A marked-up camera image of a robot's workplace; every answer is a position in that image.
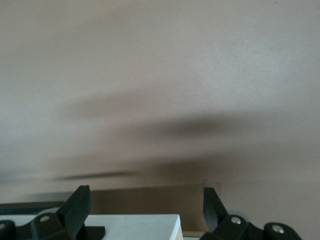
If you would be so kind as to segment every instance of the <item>silver screw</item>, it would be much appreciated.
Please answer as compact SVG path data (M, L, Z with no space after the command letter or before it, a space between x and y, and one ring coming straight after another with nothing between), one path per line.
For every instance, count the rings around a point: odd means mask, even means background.
M284 234L285 230L279 225L272 225L272 230L278 234Z
M233 216L231 218L231 222L233 222L234 224L241 224L241 220L237 216Z
M49 219L50 219L50 217L48 215L46 215L46 216L41 217L39 221L43 223L45 221L48 221Z

